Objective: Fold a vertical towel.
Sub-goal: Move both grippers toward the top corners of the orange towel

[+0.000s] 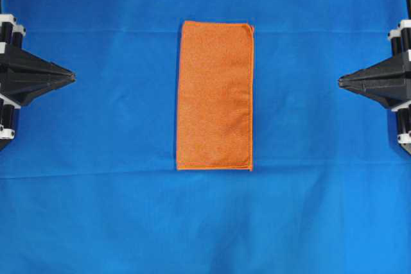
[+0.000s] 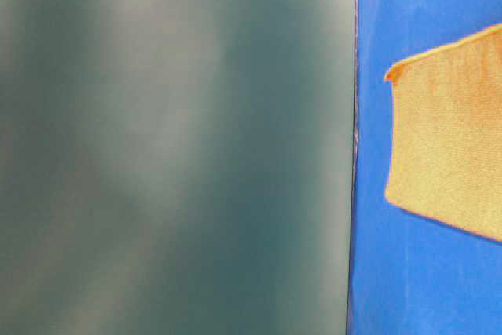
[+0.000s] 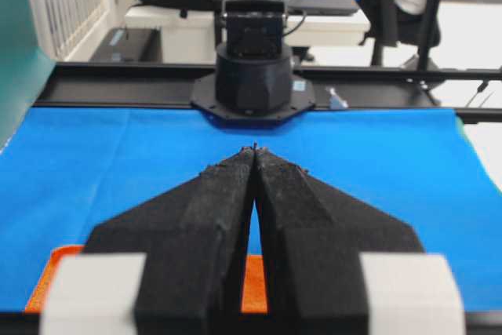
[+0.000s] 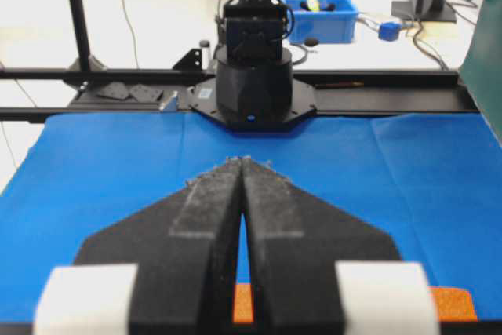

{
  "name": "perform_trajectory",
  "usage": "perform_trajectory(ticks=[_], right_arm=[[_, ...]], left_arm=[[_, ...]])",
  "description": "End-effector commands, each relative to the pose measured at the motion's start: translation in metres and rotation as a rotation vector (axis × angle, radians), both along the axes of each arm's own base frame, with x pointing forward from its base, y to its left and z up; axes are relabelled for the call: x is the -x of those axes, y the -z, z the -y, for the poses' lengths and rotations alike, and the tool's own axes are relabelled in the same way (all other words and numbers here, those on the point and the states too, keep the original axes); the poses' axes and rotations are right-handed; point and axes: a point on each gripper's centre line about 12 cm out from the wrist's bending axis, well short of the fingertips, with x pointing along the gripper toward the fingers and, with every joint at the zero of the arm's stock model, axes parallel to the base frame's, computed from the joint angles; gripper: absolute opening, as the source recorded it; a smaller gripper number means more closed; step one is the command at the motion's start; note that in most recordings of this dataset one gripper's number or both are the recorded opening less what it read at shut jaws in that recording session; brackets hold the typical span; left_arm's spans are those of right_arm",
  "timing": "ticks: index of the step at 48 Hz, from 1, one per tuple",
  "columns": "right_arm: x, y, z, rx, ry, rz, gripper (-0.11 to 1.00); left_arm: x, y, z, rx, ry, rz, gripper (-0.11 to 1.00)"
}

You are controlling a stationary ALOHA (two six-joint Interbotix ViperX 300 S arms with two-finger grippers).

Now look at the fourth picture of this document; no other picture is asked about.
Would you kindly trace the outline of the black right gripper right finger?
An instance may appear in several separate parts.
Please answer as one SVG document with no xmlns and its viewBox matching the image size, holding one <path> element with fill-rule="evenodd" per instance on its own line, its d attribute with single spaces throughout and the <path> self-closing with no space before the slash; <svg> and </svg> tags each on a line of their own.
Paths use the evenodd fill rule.
<svg viewBox="0 0 502 335">
<path fill-rule="evenodd" d="M 249 158 L 242 183 L 261 333 L 439 333 L 424 270 L 386 231 Z"/>
</svg>

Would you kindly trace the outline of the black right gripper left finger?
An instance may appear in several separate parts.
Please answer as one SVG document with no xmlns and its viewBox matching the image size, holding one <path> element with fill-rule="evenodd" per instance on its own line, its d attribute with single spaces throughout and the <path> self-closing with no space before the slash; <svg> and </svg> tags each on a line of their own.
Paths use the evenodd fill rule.
<svg viewBox="0 0 502 335">
<path fill-rule="evenodd" d="M 196 334 L 227 321 L 235 279 L 242 162 L 90 236 L 54 268 L 36 334 Z"/>
</svg>

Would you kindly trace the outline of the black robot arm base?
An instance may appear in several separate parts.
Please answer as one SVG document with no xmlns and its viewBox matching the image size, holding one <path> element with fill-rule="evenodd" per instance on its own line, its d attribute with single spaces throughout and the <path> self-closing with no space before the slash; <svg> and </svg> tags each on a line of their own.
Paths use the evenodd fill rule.
<svg viewBox="0 0 502 335">
<path fill-rule="evenodd" d="M 194 87 L 191 109 L 233 130 L 281 129 L 314 112 L 314 91 L 294 79 L 292 54 L 282 45 L 295 25 L 291 7 L 228 0 L 222 10 L 215 76 Z"/>
</svg>

